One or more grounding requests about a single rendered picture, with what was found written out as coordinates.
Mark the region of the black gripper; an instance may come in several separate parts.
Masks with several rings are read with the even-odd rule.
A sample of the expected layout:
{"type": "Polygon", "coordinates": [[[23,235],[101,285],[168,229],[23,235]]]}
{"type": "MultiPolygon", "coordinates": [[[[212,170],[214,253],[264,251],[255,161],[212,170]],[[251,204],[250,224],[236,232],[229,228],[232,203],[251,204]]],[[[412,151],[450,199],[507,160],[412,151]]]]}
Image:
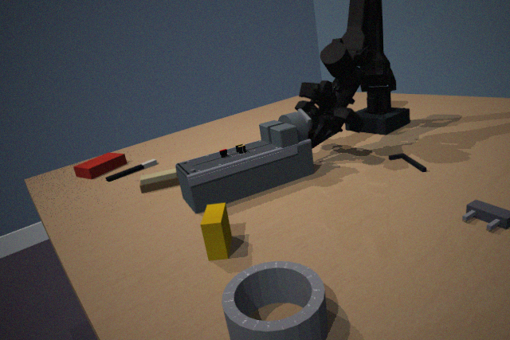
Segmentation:
{"type": "Polygon", "coordinates": [[[344,123],[349,123],[350,130],[358,133],[363,128],[363,119],[351,108],[347,108],[355,102],[352,99],[353,91],[339,82],[333,82],[332,85],[336,86],[333,104],[325,104],[326,100],[317,100],[317,107],[310,101],[301,100],[295,106],[297,111],[301,108],[312,119],[309,131],[316,130],[311,139],[312,149],[334,134],[342,132],[344,123]]]}

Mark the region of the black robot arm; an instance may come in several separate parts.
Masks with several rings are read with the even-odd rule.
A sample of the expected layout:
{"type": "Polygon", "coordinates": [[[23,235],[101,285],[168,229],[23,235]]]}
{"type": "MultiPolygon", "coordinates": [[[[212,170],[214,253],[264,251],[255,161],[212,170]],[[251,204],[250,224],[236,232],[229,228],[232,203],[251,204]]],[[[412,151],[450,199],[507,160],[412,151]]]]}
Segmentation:
{"type": "MultiPolygon", "coordinates": [[[[354,94],[361,85],[362,92],[367,92],[364,113],[375,115],[396,110],[391,108],[390,101],[390,92],[396,90],[396,80],[383,53],[382,7],[382,0],[350,0],[347,32],[342,38],[332,39],[320,54],[335,77],[333,82],[344,84],[354,94]]],[[[317,100],[333,104],[336,87],[333,82],[302,83],[299,96],[311,99],[313,104],[317,100]]]]}

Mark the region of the grey hollow cylinder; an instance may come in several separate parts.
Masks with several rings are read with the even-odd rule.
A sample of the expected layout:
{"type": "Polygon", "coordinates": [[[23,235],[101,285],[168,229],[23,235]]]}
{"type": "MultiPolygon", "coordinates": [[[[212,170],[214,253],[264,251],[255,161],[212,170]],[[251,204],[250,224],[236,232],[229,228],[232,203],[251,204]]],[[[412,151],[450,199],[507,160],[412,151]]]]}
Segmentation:
{"type": "Polygon", "coordinates": [[[288,261],[254,265],[236,274],[222,294],[230,340],[326,340],[328,314],[323,280],[309,267],[288,261]],[[272,303],[303,309],[281,320],[249,317],[272,303]]]}

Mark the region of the red rectangular block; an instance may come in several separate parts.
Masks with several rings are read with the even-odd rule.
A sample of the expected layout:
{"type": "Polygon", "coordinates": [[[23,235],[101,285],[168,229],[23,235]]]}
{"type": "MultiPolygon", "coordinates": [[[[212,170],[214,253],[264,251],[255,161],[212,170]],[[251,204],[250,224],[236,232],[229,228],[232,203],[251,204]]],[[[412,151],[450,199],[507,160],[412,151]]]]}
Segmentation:
{"type": "Polygon", "coordinates": [[[73,167],[76,177],[94,179],[127,164],[125,154],[107,153],[73,167]]]}

